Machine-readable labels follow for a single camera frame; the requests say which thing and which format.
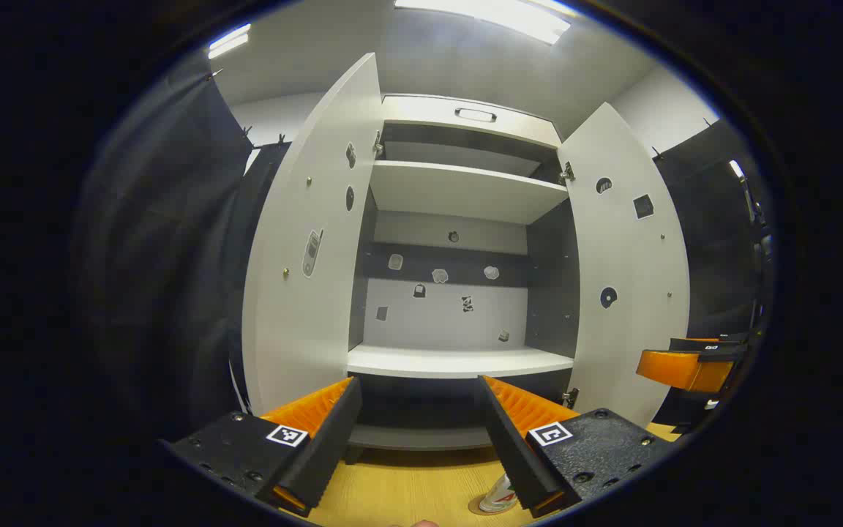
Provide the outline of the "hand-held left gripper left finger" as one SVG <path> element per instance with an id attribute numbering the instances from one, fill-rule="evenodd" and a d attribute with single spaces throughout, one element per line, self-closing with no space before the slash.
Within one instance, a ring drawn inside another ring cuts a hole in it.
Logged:
<path id="1" fill-rule="evenodd" d="M 168 448 L 238 493 L 307 517 L 347 452 L 362 401 L 351 376 L 264 416 L 224 414 Z"/>

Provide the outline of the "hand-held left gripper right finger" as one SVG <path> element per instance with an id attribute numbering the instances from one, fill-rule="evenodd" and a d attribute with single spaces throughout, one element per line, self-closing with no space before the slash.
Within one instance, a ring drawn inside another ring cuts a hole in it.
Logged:
<path id="1" fill-rule="evenodd" d="M 610 409 L 579 414 L 485 375 L 477 407 L 521 507 L 535 518 L 625 490 L 678 447 Z"/>

